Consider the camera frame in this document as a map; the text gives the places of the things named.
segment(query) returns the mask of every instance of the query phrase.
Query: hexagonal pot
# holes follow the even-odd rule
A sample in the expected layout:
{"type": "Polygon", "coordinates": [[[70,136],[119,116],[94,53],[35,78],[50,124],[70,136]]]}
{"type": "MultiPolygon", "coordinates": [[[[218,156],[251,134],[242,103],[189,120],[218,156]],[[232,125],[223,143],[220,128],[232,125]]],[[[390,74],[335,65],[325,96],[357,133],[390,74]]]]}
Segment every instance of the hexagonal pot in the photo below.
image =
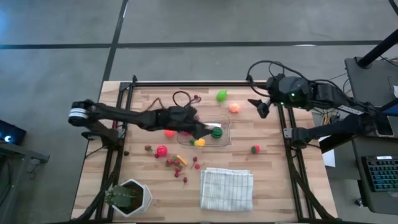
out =
{"type": "Polygon", "coordinates": [[[142,196],[142,205],[132,211],[122,211],[122,209],[118,208],[115,205],[112,205],[112,207],[118,211],[120,214],[122,214],[124,217],[129,217],[135,213],[142,213],[145,212],[147,210],[147,208],[149,207],[151,201],[152,201],[152,194],[150,193],[148,186],[146,185],[142,185],[140,184],[138,181],[134,180],[134,179],[129,179],[127,181],[125,181],[124,183],[122,183],[120,186],[125,186],[127,187],[127,185],[131,185],[131,184],[136,184],[138,186],[140,186],[142,188],[143,191],[143,196],[142,196]]]}

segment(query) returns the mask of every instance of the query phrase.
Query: white pot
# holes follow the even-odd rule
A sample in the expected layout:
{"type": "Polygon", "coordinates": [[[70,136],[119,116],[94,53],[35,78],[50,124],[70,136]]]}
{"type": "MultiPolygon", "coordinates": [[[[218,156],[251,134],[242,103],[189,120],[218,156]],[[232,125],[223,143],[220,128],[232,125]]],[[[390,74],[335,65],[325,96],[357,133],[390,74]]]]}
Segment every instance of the white pot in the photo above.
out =
{"type": "Polygon", "coordinates": [[[125,181],[124,183],[122,183],[120,186],[123,186],[123,185],[125,185],[125,184],[127,184],[129,182],[134,182],[137,185],[139,185],[143,189],[144,195],[142,196],[142,205],[141,205],[141,207],[135,209],[134,211],[132,211],[131,213],[128,213],[128,214],[120,211],[120,209],[118,207],[116,207],[115,205],[112,205],[112,207],[116,211],[118,211],[120,214],[122,214],[124,217],[129,217],[129,216],[131,216],[131,215],[133,215],[135,213],[145,212],[147,210],[147,208],[149,207],[150,202],[152,201],[152,194],[150,193],[150,191],[148,189],[148,186],[142,185],[142,184],[140,184],[138,181],[136,181],[134,179],[129,179],[129,180],[125,181]]]}

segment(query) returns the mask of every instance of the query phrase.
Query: succulent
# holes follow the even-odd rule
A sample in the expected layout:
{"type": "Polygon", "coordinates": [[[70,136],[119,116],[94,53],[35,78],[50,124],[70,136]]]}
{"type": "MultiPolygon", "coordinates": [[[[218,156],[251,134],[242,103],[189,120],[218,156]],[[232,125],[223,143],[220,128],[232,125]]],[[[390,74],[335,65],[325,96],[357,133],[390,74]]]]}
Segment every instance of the succulent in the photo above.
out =
{"type": "Polygon", "coordinates": [[[115,186],[105,192],[105,202],[117,207],[130,207],[136,192],[123,186],[115,186]]]}

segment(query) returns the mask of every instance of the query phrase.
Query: concrete floor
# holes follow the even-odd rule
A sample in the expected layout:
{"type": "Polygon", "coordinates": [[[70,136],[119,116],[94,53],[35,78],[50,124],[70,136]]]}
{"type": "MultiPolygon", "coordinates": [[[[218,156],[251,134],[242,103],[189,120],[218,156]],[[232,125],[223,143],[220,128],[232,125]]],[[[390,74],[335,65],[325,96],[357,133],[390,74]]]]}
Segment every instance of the concrete floor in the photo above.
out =
{"type": "MultiPolygon", "coordinates": [[[[122,0],[0,0],[0,44],[111,43],[122,0]]],[[[130,0],[120,43],[381,40],[398,17],[385,0],[130,0]]],[[[257,60],[278,60],[307,76],[345,72],[343,60],[374,46],[118,49],[110,80],[242,80],[257,60]]],[[[26,177],[16,223],[69,219],[87,142],[67,123],[70,103],[96,100],[109,49],[0,50],[0,119],[28,134],[25,146],[51,154],[26,177]]],[[[394,47],[386,57],[398,55],[394,47]]],[[[266,79],[266,67],[253,71],[266,79]]],[[[334,80],[339,86],[346,77],[334,80]]],[[[339,217],[396,223],[358,208],[358,187],[331,179],[339,217]]]]}

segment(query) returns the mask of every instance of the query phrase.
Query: yellow toy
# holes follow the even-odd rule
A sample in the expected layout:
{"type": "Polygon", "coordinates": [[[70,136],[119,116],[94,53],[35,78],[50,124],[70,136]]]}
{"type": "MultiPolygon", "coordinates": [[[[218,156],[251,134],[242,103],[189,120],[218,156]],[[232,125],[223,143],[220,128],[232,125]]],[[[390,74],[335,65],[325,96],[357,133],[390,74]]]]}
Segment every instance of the yellow toy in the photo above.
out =
{"type": "Polygon", "coordinates": [[[193,143],[194,146],[205,146],[206,141],[204,139],[198,139],[193,143]]]}

